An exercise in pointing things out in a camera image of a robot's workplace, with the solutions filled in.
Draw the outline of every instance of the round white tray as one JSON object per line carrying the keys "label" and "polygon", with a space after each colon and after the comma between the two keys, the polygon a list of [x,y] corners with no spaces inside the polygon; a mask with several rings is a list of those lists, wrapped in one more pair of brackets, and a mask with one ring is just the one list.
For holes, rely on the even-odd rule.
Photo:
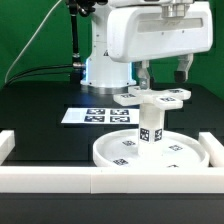
{"label": "round white tray", "polygon": [[209,155],[200,143],[190,137],[164,131],[160,141],[161,156],[147,158],[138,155],[138,129],[116,131],[97,139],[93,145],[93,160],[99,167],[206,167]]}

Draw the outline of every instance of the green wall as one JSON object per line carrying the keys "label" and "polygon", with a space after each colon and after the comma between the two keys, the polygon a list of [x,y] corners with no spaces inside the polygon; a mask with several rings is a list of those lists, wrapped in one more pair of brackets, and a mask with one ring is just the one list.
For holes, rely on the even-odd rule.
{"label": "green wall", "polygon": [[[4,83],[7,69],[55,2],[56,0],[0,1],[0,86]],[[201,84],[224,99],[224,2],[210,0],[210,3],[214,21],[214,44],[209,52],[195,55],[188,82]],[[79,17],[80,53],[83,61],[91,51],[90,27],[90,18]],[[62,3],[13,69],[11,76],[31,67],[70,63],[71,54],[70,16]],[[177,65],[177,58],[152,61],[156,81],[174,82],[173,71]],[[48,76],[41,79],[68,80],[68,77]]]}

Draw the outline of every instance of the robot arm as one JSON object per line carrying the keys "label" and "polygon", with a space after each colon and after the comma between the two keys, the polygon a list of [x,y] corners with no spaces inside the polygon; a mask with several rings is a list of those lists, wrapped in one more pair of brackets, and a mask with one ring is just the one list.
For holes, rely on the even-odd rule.
{"label": "robot arm", "polygon": [[117,62],[179,56],[175,72],[186,81],[193,54],[208,51],[213,41],[208,2],[193,0],[109,0],[108,53]]}

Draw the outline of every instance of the black table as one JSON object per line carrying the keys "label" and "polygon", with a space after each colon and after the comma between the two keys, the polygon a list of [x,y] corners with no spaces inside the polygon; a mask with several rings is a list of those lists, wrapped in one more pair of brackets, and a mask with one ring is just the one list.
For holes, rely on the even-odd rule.
{"label": "black table", "polygon": [[[210,131],[224,144],[224,102],[193,84],[165,129],[198,138]],[[84,93],[66,82],[18,82],[0,91],[0,130],[15,130],[16,147],[3,166],[94,166],[92,145],[103,134],[137,125],[61,124],[69,107],[120,108],[112,96]],[[0,223],[223,223],[224,195],[0,194]]]}

